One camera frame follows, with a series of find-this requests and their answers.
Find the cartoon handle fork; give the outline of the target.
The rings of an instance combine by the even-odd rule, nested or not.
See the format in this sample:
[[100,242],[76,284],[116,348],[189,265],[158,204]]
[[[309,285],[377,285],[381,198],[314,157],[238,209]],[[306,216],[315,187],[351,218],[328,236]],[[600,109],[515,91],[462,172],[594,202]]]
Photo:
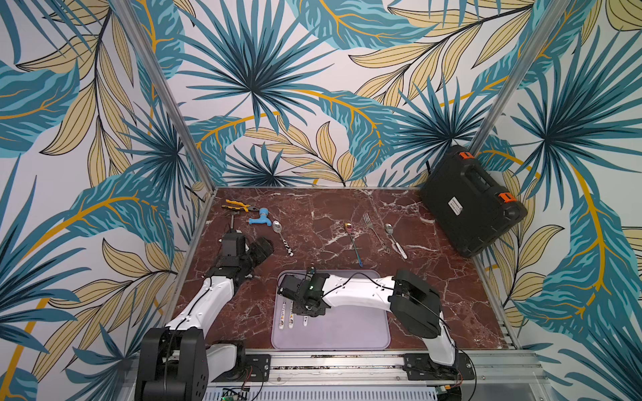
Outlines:
[[282,303],[281,307],[281,313],[279,317],[279,330],[283,330],[285,326],[285,321],[286,321],[286,307],[287,307],[287,302]]

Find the iridescent spoon blue handle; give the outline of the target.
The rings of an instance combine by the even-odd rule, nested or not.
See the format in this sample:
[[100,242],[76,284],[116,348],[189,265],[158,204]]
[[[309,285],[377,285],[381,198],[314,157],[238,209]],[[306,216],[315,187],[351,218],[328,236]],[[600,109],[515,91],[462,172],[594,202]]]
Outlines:
[[355,242],[355,238],[354,238],[354,227],[353,227],[353,225],[350,222],[344,223],[344,230],[346,231],[346,233],[349,236],[349,239],[350,239],[351,245],[352,245],[352,249],[354,250],[354,254],[355,254],[355,257],[356,257],[356,260],[357,260],[359,266],[363,267],[364,263],[362,261],[361,256],[359,255],[359,250],[358,250],[358,247],[356,246],[356,242]]

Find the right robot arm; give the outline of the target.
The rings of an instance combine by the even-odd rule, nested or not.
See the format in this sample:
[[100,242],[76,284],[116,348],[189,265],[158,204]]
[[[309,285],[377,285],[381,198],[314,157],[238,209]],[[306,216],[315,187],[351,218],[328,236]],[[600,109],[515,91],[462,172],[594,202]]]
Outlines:
[[293,313],[303,317],[324,316],[336,307],[390,312],[406,332],[423,341],[431,362],[449,368],[456,365],[458,348],[443,318],[440,294],[407,270],[373,278],[365,272],[341,277],[311,269],[304,275],[284,275],[277,294],[289,299]]

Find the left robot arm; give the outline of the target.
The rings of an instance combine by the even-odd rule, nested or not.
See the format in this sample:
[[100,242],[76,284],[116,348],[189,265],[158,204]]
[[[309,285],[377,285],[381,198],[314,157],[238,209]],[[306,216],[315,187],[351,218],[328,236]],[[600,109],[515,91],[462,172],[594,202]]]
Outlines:
[[248,244],[239,231],[223,235],[197,295],[167,325],[143,337],[136,400],[202,400],[210,382],[235,368],[237,345],[217,344],[208,352],[205,337],[224,306],[273,253],[274,244],[265,237]]

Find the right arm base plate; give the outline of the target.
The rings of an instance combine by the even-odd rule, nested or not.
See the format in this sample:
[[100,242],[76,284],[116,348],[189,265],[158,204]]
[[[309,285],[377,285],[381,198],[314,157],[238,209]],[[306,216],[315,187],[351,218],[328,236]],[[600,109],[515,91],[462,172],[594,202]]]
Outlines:
[[409,381],[446,381],[459,382],[476,377],[474,364],[468,355],[460,351],[454,366],[437,364],[428,354],[404,354],[402,369]]

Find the cartoon handle spoon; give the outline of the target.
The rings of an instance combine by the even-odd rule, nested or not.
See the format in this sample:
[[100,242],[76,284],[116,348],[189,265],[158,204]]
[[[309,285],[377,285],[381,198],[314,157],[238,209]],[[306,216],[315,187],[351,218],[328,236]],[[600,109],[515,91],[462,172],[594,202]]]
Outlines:
[[294,328],[294,318],[295,318],[294,304],[291,303],[289,305],[289,319],[288,319],[288,327],[289,327],[289,329]]

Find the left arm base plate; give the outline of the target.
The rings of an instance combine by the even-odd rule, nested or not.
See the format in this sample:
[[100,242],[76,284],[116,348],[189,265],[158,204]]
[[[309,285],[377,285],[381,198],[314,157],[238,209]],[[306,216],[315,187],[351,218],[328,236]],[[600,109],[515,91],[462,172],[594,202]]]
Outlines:
[[238,357],[235,366],[221,373],[212,383],[264,383],[269,380],[272,356],[270,354],[249,354]]

